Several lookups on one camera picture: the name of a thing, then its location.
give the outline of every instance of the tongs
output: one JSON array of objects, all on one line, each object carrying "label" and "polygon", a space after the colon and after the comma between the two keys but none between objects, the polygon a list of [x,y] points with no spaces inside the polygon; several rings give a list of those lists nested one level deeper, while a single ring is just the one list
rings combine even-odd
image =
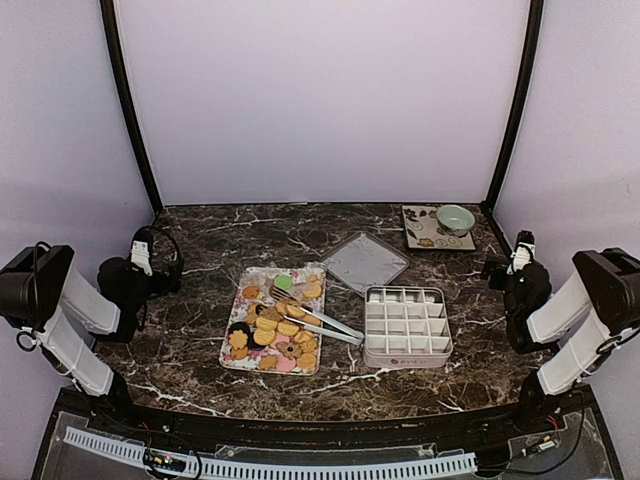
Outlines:
[{"label": "tongs", "polygon": [[284,318],[286,318],[290,322],[294,322],[294,323],[297,323],[299,325],[302,325],[305,328],[305,330],[309,330],[310,332],[319,333],[321,335],[326,335],[327,337],[336,338],[336,339],[342,340],[344,342],[349,342],[349,343],[351,343],[353,345],[360,345],[362,343],[362,340],[364,340],[364,333],[358,332],[357,330],[354,330],[353,328],[346,326],[344,323],[341,323],[341,322],[339,322],[339,321],[337,321],[337,320],[325,315],[324,313],[314,312],[310,308],[307,308],[307,307],[305,307],[303,305],[300,305],[300,302],[298,302],[298,300],[293,298],[285,290],[282,290],[281,288],[278,288],[275,285],[271,287],[270,294],[274,299],[279,300],[279,301],[283,301],[284,300],[287,303],[295,302],[295,306],[298,307],[303,312],[305,312],[306,314],[311,315],[313,317],[316,317],[318,320],[321,320],[324,323],[326,323],[328,325],[331,325],[332,327],[334,327],[334,328],[336,328],[338,330],[341,330],[341,331],[343,331],[345,333],[334,332],[333,330],[327,330],[326,328],[316,327],[315,325],[311,325],[311,324],[305,322],[304,320],[300,320],[299,318],[294,318],[294,317],[291,317],[291,316],[288,316],[288,315],[284,316]]}]

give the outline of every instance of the small bowl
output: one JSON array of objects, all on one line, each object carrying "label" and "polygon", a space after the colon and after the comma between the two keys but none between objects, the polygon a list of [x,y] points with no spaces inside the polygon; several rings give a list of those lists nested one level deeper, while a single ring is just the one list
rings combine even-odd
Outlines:
[{"label": "small bowl", "polygon": [[464,237],[476,223],[476,217],[459,205],[443,205],[436,210],[438,225],[451,237]]}]

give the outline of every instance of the dark marble surface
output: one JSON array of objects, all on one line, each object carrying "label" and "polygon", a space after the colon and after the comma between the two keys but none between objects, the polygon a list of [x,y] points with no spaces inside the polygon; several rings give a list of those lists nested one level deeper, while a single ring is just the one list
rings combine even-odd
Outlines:
[{"label": "dark marble surface", "polygon": [[[182,291],[149,304],[142,333],[97,353],[126,378],[134,401],[169,410],[247,419],[380,420],[514,402],[542,354],[515,354],[501,295],[479,278],[498,243],[477,208],[475,252],[412,251],[400,205],[314,204],[172,207],[159,218],[182,247]],[[357,231],[411,259],[392,284],[446,295],[454,351],[446,366],[377,370],[353,345],[325,337],[311,377],[227,370],[218,363],[236,282],[250,266],[302,267]],[[160,251],[169,252],[168,246]],[[326,313],[363,330],[363,300],[329,275]]]}]

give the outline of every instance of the grid box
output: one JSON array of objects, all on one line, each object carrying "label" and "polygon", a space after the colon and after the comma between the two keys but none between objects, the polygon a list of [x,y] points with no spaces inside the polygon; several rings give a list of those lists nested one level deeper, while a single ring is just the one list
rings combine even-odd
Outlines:
[{"label": "grid box", "polygon": [[453,351],[442,290],[370,287],[364,362],[376,368],[438,368]]}]

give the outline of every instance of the black frame pole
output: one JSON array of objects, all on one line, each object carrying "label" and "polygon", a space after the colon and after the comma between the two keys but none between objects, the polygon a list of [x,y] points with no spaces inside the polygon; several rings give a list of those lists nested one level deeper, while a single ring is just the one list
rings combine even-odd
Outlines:
[{"label": "black frame pole", "polygon": [[122,45],[120,44],[120,35],[118,34],[118,21],[113,0],[100,0],[100,8],[102,10],[102,22],[104,24],[104,34],[107,39],[109,57],[111,58],[113,78],[116,82],[118,97],[120,97],[120,107],[122,108],[122,114],[127,125],[129,139],[133,147],[136,162],[138,163],[138,168],[140,169],[144,188],[147,191],[151,207],[157,215],[163,209],[162,199],[160,198],[156,180],[153,177],[153,171],[151,170],[149,157],[144,147],[138,117],[133,105],[133,97],[131,96],[127,70],[124,65]]},{"label": "black frame pole", "polygon": [[525,34],[522,59],[520,61],[520,71],[518,72],[518,81],[516,82],[511,111],[509,112],[509,120],[507,121],[507,128],[504,132],[504,138],[502,140],[502,146],[500,147],[496,169],[493,172],[493,178],[489,186],[489,192],[487,193],[486,200],[482,202],[483,211],[488,215],[493,214],[493,210],[498,203],[500,190],[507,175],[509,161],[511,160],[513,147],[516,143],[516,137],[520,128],[522,112],[524,111],[527,92],[529,91],[529,83],[531,82],[533,63],[536,57],[543,8],[544,0],[531,0],[527,32]]}]

